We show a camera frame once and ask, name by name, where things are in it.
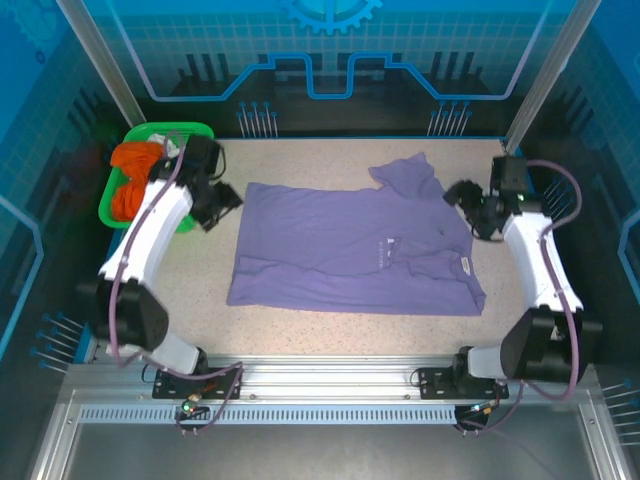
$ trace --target gray floor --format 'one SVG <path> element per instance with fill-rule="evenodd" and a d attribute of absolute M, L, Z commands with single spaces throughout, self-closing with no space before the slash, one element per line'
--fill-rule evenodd
<path fill-rule="evenodd" d="M 573 412 L 521 407 L 502 431 L 556 478 L 596 478 Z M 449 426 L 220 426 L 182 438 L 168 426 L 85 425 L 73 458 L 67 480 L 554 478 L 513 441 Z"/>

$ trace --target green basket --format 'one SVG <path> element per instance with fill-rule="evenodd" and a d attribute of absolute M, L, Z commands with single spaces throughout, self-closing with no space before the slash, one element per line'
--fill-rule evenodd
<path fill-rule="evenodd" d="M 214 138 L 213 130 L 203 123 L 195 122 L 150 122 L 143 123 L 137 127 L 133 127 L 129 130 L 129 133 L 124 137 L 123 142 L 146 142 L 147 139 L 154 133 L 160 135 L 166 135 L 171 131 L 177 131 L 184 136 L 184 141 L 188 140 L 189 136 L 205 135 L 207 137 Z M 116 190 L 121 185 L 124 185 L 129 181 L 129 178 L 122 173 L 122 170 L 118 167 L 111 169 L 111 175 L 107 181 L 107 186 L 104 188 L 102 198 L 100 199 L 100 205 L 98 206 L 98 216 L 102 223 L 111 228 L 129 228 L 131 222 L 119 222 L 113 218 L 111 214 L 111 199 L 116 193 Z M 185 233 L 195 227 L 196 221 L 187 215 L 182 219 L 180 225 L 176 229 L 178 233 Z"/>

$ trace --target purple t-shirt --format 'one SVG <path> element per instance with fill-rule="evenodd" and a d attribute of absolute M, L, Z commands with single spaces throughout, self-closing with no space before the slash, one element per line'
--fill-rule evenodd
<path fill-rule="evenodd" d="M 250 183 L 227 304 L 479 315 L 473 239 L 424 154 L 369 173 L 380 188 Z"/>

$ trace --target black bracket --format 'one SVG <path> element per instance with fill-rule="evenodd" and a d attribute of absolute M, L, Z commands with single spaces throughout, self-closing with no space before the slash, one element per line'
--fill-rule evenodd
<path fill-rule="evenodd" d="M 475 378 L 467 368 L 467 352 L 470 347 L 460 349 L 453 357 L 450 367 L 419 368 L 413 377 L 418 377 L 422 400 L 495 400 L 509 398 L 509 388 L 495 380 Z"/>
<path fill-rule="evenodd" d="M 209 368 L 209 373 L 217 372 L 222 368 Z M 184 400 L 189 395 L 202 392 L 203 400 L 224 400 L 232 387 L 233 379 L 236 376 L 236 371 L 232 370 L 227 373 L 223 373 L 218 377 L 214 377 L 210 380 L 185 380 L 182 378 L 174 377 L 166 372 L 158 370 L 156 372 L 156 379 L 153 384 L 153 392 L 151 397 L 162 400 Z M 237 400 L 240 398 L 240 390 L 242 387 L 242 375 L 238 380 L 238 385 L 234 388 L 231 394 L 230 400 Z"/>

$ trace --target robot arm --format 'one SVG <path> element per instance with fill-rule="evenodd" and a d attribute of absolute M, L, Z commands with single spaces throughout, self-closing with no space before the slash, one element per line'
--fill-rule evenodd
<path fill-rule="evenodd" d="M 102 266 L 98 277 L 79 286 L 81 299 L 92 312 L 89 316 L 92 333 L 99 339 L 109 339 L 110 295 L 124 260 L 126 266 L 119 278 L 115 308 L 119 353 L 123 356 L 142 349 L 151 360 L 176 372 L 188 375 L 206 372 L 206 354 L 171 332 L 167 311 L 153 292 L 158 266 L 173 233 L 187 214 L 208 231 L 227 212 L 242 204 L 229 185 L 210 184 L 220 176 L 214 176 L 220 152 L 213 140 L 190 137 L 184 166 L 175 183 L 168 186 L 173 167 L 165 159 L 160 160 L 152 169 L 142 205 L 125 238 Z M 156 199 L 163 188 L 164 193 Z M 152 202 L 156 202 L 155 206 L 144 215 Z M 124 258 L 129 242 L 131 248 Z"/>
<path fill-rule="evenodd" d="M 458 182 L 444 199 L 461 206 L 477 237 L 491 240 L 503 233 L 515 257 L 525 293 L 525 313 L 499 345 L 466 347 L 455 363 L 461 381 L 521 379 L 569 383 L 572 348 L 568 321 L 542 256 L 541 235 L 552 223 L 544 199 L 528 192 L 527 161 L 521 157 L 494 159 L 488 196 L 469 181 Z M 578 380 L 592 361 L 602 326 L 588 318 L 566 277 L 553 241 L 545 235 L 550 264 L 559 281 L 578 336 Z"/>

